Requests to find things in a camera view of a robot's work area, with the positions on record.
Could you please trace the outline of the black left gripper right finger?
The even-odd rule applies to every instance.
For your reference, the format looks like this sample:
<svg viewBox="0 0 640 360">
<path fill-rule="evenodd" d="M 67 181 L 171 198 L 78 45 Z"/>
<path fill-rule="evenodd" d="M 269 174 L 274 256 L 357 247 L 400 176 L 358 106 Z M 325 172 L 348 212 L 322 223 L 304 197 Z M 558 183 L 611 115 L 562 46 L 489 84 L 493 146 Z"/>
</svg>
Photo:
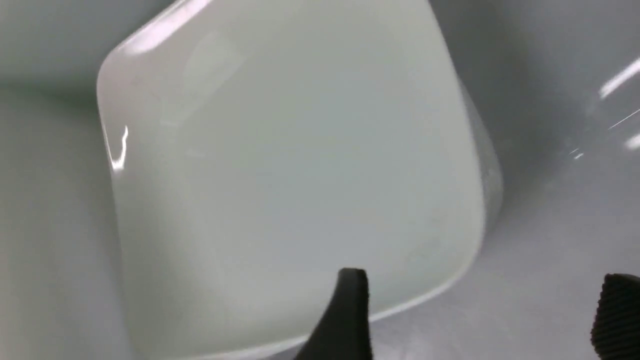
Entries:
<svg viewBox="0 0 640 360">
<path fill-rule="evenodd" d="M 607 274 L 599 294 L 590 343 L 601 360 L 640 358 L 640 278 Z"/>
</svg>

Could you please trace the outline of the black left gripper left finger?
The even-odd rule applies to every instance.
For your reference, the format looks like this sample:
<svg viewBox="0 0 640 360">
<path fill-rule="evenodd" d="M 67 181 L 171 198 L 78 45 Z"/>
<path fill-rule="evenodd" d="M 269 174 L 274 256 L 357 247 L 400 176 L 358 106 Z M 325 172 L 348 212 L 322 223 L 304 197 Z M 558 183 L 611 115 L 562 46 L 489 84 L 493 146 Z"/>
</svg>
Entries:
<svg viewBox="0 0 640 360">
<path fill-rule="evenodd" d="M 370 290 L 364 269 L 338 272 L 332 297 L 296 360 L 372 360 Z"/>
</svg>

